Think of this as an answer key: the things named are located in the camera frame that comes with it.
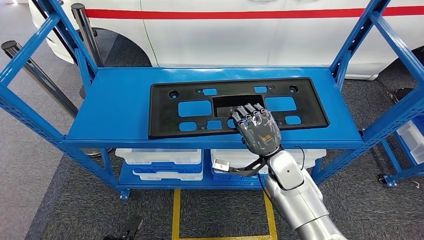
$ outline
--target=cable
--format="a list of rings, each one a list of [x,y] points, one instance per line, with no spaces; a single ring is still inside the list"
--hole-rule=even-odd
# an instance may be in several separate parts
[[[280,210],[274,205],[273,201],[271,200],[270,195],[268,195],[268,192],[266,191],[264,184],[262,183],[261,180],[261,175],[258,173],[257,174],[257,178],[259,179],[259,183],[260,186],[262,187],[262,191],[265,193],[266,197],[268,198],[269,202],[271,202],[271,205],[275,208],[275,210],[277,211],[277,213],[280,215],[280,217],[282,217],[282,219],[287,223],[286,219],[284,218],[284,216],[281,214]]]
[[[302,150],[302,153],[303,153],[303,161],[302,161],[302,168],[300,169],[301,171],[304,169],[304,166],[305,166],[305,152],[304,152],[304,149],[303,148],[301,148],[301,146],[294,146],[295,148],[300,148],[300,150]]]

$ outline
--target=floor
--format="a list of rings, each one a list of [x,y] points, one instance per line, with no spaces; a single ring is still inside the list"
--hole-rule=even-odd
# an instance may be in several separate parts
[[[0,4],[0,42],[24,43],[35,31],[26,5]],[[107,66],[148,66],[150,63],[120,36],[99,32],[100,51]],[[33,59],[77,105],[81,81],[76,67],[58,60],[43,43]],[[0,68],[8,58],[0,54]],[[413,87],[411,76],[395,62],[375,81],[346,81],[343,97],[358,126],[363,128],[391,106],[386,91]],[[25,72],[10,88],[62,132],[72,118],[45,94]],[[175,230],[171,190],[132,191],[129,201],[64,157],[32,131],[0,111],[0,235],[6,240],[103,239],[116,235],[132,215],[143,217],[137,239],[170,239]],[[395,155],[406,166],[398,144],[389,138]],[[325,161],[340,151],[329,150]],[[122,159],[111,153],[115,172]],[[389,189],[377,182],[380,173],[392,173],[387,156],[377,146],[319,187],[331,217],[348,239],[424,239],[424,185],[422,177],[402,181]],[[261,191],[200,191],[180,193],[180,238],[213,238],[270,234],[270,213]],[[297,239],[274,212],[278,239]]]
[[[23,45],[36,31],[27,4],[0,2],[0,23],[0,43],[15,40]],[[116,37],[114,33],[99,31],[101,54],[106,54],[104,58]],[[56,57],[46,42],[41,44],[32,59],[79,107],[82,102],[79,96],[81,80],[76,66]],[[0,69],[9,61],[1,51]],[[26,72],[21,70],[9,86],[60,132],[68,131],[72,117]],[[0,111],[0,122],[0,236],[23,239],[63,153],[3,110]]]

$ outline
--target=storage bin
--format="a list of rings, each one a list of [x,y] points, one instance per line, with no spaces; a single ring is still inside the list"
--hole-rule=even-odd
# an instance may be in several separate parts
[[[200,161],[199,164],[155,162],[149,165],[133,165],[132,173],[146,181],[160,181],[162,179],[200,181],[203,179],[203,162]]]
[[[294,157],[296,162],[301,166],[303,162],[303,153],[301,149],[286,149]],[[305,160],[304,168],[315,166],[315,160],[327,155],[325,149],[304,149]],[[243,168],[251,164],[259,158],[258,155],[251,153],[248,149],[211,149],[211,161],[220,159],[230,162],[233,168]],[[268,173],[268,166],[264,166],[260,171],[262,178]],[[243,177],[226,172],[212,169],[213,179],[217,181],[254,181],[258,182],[258,176]]]
[[[124,158],[129,165],[169,162],[184,165],[202,161],[201,149],[117,148],[115,155]]]
[[[408,121],[396,132],[405,142],[415,162],[417,164],[424,163],[424,136],[415,123]]]

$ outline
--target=metal pole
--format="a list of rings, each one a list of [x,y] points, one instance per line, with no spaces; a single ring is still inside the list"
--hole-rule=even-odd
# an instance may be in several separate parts
[[[6,41],[1,45],[9,58],[13,58],[22,46],[14,40]],[[59,89],[49,76],[32,60],[25,63],[23,69],[31,76],[69,115],[73,118],[77,116],[78,108]]]
[[[82,35],[84,45],[88,50],[88,53],[94,59],[97,67],[103,67],[103,60],[100,56],[99,48],[97,47],[96,40],[94,39],[93,29],[90,26],[90,20],[86,14],[86,8],[81,3],[74,3],[71,6],[73,17],[79,26],[79,31]]]

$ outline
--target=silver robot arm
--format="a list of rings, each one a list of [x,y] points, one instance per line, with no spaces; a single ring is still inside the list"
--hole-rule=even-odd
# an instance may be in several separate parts
[[[259,103],[239,106],[231,112],[234,125],[246,147],[259,158],[242,168],[228,161],[213,160],[216,170],[250,177],[268,165],[265,177],[270,197],[301,240],[345,240],[330,219],[323,195],[311,176],[301,169],[293,156],[280,145],[280,129],[271,112]]]
[[[277,152],[267,164],[270,197],[301,240],[346,240],[330,219],[321,191],[289,152]]]

